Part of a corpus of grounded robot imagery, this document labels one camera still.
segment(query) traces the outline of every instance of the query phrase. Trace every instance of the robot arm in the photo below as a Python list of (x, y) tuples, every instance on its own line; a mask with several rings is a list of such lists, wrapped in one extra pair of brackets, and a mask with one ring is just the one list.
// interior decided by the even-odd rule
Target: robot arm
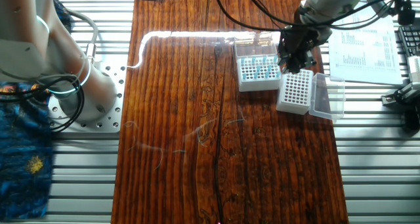
[[(324, 44), (330, 35), (332, 20), (344, 14), (351, 14), (360, 0), (303, 0), (295, 12), (296, 25), (288, 26), (282, 32), (278, 47), (278, 64), (285, 64), (283, 72), (299, 73), (301, 68), (316, 64), (310, 52)], [(410, 0), (393, 0), (394, 8), (385, 8), (385, 0), (375, 2), (373, 10), (379, 17), (398, 14), (401, 25), (412, 24), (415, 13)]]
[[(95, 120), (112, 108), (117, 93), (111, 78), (93, 65), (89, 56), (94, 53), (92, 44), (88, 56), (80, 49), (53, 0), (0, 0), (0, 81), (48, 84), (58, 76), (75, 75), (85, 94), (78, 120)], [(49, 90), (67, 115), (75, 114), (79, 100), (71, 83), (56, 83)]]

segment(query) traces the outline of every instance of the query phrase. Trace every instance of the blue pipette tip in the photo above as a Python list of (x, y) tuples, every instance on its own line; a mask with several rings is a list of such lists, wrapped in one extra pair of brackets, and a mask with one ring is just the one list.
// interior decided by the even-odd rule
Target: blue pipette tip
[(268, 76), (270, 75), (270, 71), (271, 71), (271, 68), (272, 68), (273, 66), (269, 66), (268, 67), (268, 70), (265, 72), (265, 77), (266, 78), (268, 78)]
[(261, 70), (261, 66), (258, 66), (257, 67), (257, 72), (255, 72), (255, 74), (254, 74), (254, 78), (258, 77), (258, 74), (260, 74), (260, 70)]

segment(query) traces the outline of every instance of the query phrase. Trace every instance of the bolt hole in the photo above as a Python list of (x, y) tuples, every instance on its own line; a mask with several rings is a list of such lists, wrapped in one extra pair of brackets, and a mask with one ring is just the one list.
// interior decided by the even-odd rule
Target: bolt hole
[(96, 105), (96, 109), (97, 109), (100, 113), (106, 113), (105, 108), (104, 108), (101, 104), (97, 104), (97, 105)]

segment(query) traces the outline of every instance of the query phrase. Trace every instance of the wood grain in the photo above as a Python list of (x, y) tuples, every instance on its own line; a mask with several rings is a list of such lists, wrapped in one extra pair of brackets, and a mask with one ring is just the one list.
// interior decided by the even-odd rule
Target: wood grain
[[(273, 27), (250, 0), (222, 2)], [(292, 20), (300, 0), (263, 2)], [(136, 0), (129, 64), (167, 30), (245, 31), (216, 0)], [(127, 72), (112, 223), (348, 223), (330, 121), (277, 112), (276, 91), (239, 93), (223, 37), (145, 46)]]

